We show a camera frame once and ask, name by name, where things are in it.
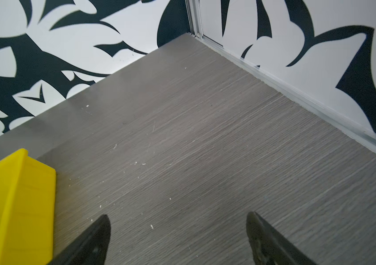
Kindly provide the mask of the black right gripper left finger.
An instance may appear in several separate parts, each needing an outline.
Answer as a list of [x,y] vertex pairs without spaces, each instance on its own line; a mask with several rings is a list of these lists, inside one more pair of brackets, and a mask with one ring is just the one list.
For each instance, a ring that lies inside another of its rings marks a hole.
[[48,265],[104,265],[111,238],[111,222],[101,215]]

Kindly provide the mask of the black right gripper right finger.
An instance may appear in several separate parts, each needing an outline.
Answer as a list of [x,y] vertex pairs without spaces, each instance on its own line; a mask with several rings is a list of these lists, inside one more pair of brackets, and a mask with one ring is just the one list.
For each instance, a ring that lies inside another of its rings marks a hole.
[[246,233],[256,265],[316,265],[257,212],[247,214]]

